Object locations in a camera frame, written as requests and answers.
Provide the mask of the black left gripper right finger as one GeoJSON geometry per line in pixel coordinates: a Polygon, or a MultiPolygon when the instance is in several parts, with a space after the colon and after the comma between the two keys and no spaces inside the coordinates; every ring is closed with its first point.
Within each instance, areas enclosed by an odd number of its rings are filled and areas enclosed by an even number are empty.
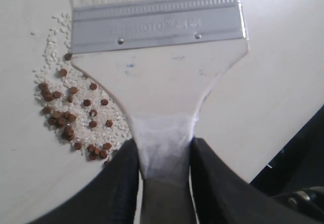
{"type": "Polygon", "coordinates": [[[200,223],[323,223],[323,192],[268,197],[232,171],[202,138],[190,143],[193,199],[200,223]]]}

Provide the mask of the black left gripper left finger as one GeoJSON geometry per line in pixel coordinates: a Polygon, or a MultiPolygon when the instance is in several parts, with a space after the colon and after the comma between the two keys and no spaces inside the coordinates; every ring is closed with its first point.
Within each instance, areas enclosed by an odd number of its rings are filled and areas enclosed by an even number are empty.
{"type": "Polygon", "coordinates": [[[133,223],[138,189],[138,150],[130,139],[88,185],[32,223],[133,223]]]}

